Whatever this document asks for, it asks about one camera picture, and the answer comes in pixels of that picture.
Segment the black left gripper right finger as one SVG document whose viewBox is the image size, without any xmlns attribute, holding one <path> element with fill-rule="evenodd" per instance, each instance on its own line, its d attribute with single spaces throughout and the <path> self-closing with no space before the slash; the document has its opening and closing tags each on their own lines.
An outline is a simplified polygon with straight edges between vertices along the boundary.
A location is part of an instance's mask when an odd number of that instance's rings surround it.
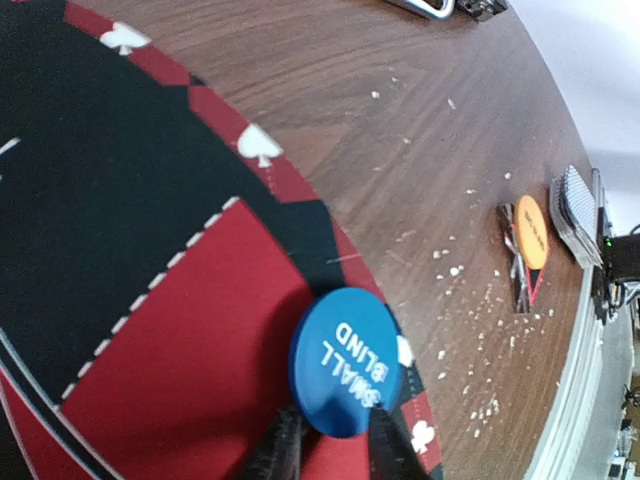
<svg viewBox="0 0 640 480">
<path fill-rule="evenodd" d="M 369 414 L 368 458 L 370 479 L 431 478 L 398 424 L 381 405 L 374 406 Z"/>
</svg>

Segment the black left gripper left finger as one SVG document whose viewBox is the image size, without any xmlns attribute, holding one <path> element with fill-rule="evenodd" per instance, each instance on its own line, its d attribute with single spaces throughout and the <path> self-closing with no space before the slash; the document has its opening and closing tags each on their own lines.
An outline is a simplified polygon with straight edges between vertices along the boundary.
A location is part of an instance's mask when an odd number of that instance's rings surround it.
<svg viewBox="0 0 640 480">
<path fill-rule="evenodd" d="M 238 478 L 299 479 L 304 435 L 305 420 L 296 406 L 278 410 L 258 445 L 247 458 Z"/>
</svg>

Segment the blue small blind button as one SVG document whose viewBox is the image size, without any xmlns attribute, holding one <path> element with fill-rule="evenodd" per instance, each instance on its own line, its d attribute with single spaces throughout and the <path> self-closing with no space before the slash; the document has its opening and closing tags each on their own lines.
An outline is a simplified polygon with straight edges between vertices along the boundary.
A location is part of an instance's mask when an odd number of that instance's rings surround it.
<svg viewBox="0 0 640 480">
<path fill-rule="evenodd" d="M 395 321 L 364 289 L 336 289 L 316 300 L 293 334 L 290 390 L 323 435 L 351 439 L 367 432 L 372 408 L 395 407 L 401 376 Z"/>
</svg>

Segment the orange big blind button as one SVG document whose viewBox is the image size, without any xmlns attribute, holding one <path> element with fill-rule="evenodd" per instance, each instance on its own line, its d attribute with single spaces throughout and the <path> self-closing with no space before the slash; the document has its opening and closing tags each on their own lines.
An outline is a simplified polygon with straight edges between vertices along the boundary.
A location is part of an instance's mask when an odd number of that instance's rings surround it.
<svg viewBox="0 0 640 480">
<path fill-rule="evenodd" d="M 549 254 L 548 232 L 541 208 L 530 195 L 515 204 L 514 228 L 520 253 L 527 267 L 541 270 Z"/>
</svg>

